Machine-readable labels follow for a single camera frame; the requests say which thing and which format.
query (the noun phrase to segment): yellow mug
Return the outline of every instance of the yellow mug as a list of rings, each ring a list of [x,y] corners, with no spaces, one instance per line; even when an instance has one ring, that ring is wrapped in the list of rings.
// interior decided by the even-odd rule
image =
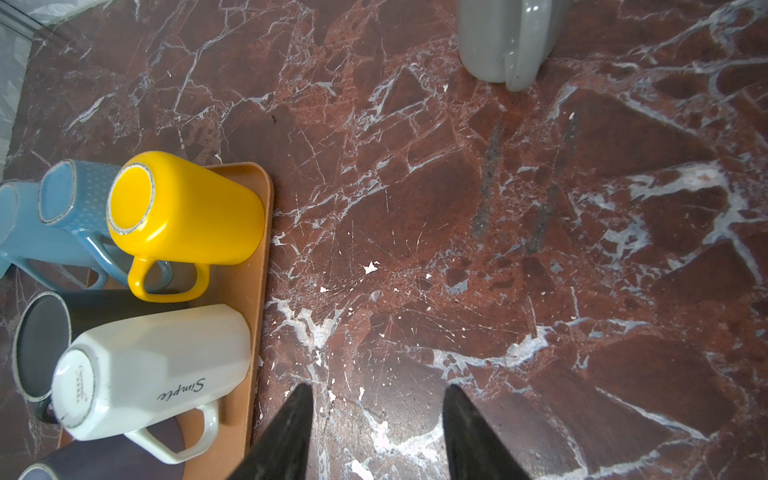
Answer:
[[[148,151],[114,179],[107,202],[112,240],[134,256],[128,286],[148,302],[194,300],[205,292],[211,265],[247,260],[264,234],[264,206],[251,190],[175,155]],[[147,293],[144,278],[158,260],[194,263],[187,292]]]

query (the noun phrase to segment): tray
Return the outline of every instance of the tray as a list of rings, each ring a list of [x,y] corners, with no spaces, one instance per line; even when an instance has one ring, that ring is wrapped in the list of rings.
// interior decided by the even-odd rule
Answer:
[[[267,261],[272,226],[273,186],[269,174],[253,163],[214,165],[206,167],[217,174],[250,188],[264,204],[266,227],[259,247],[248,260],[233,266],[212,266],[210,286],[205,294],[190,302],[191,306],[226,303],[245,317],[251,331],[253,361],[243,380],[220,404],[219,435],[210,449],[184,465],[182,480],[217,480],[226,478],[243,460],[250,447],[251,422],[256,392],[256,358],[260,351],[261,321],[264,307]],[[170,285],[186,290],[194,282],[194,268],[178,268],[174,264],[174,281]],[[107,288],[124,288],[111,278]],[[203,414],[191,410],[176,417],[184,437],[185,448],[194,445],[203,432]],[[59,447],[72,442],[61,430]]]

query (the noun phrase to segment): black mug handle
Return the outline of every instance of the black mug handle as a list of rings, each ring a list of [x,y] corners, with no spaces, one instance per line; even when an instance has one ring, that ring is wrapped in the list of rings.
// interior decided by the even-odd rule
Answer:
[[[52,425],[58,425],[58,420],[53,414],[53,408],[51,407],[51,396],[48,396],[35,403],[35,416],[38,417],[43,423],[51,423]]]

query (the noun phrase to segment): black mug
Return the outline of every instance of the black mug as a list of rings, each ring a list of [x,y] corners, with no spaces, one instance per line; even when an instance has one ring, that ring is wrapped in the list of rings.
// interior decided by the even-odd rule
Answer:
[[[184,449],[176,419],[147,428],[164,445]],[[181,480],[184,464],[166,465],[125,435],[72,442],[27,467],[18,480]]]
[[[58,423],[49,406],[59,357],[86,330],[105,323],[187,308],[182,303],[144,302],[130,290],[39,293],[27,305],[13,342],[16,388],[34,402],[37,417]]]

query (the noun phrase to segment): white mug handle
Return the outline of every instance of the white mug handle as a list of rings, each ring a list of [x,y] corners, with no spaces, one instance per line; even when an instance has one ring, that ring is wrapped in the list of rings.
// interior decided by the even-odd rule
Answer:
[[[504,57],[507,90],[521,91],[533,85],[547,48],[552,0],[522,0],[520,38]]]
[[[197,407],[203,413],[204,430],[203,435],[197,443],[181,452],[172,452],[160,440],[156,439],[147,429],[138,429],[133,432],[125,433],[136,445],[154,455],[158,460],[168,465],[186,462],[191,458],[204,454],[216,440],[219,434],[219,401],[214,400]]]

